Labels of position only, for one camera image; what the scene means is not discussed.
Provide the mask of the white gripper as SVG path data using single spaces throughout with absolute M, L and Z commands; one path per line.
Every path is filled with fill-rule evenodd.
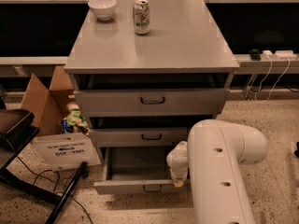
M 179 142 L 175 148 L 168 153 L 166 163 L 170 169 L 174 187 L 182 188 L 188 175 L 188 143 L 186 141 Z

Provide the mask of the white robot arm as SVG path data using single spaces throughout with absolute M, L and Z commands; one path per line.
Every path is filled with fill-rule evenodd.
M 206 119 L 166 157 L 174 186 L 189 180 L 196 224 L 255 224 L 239 169 L 261 162 L 265 136 L 250 126 Z

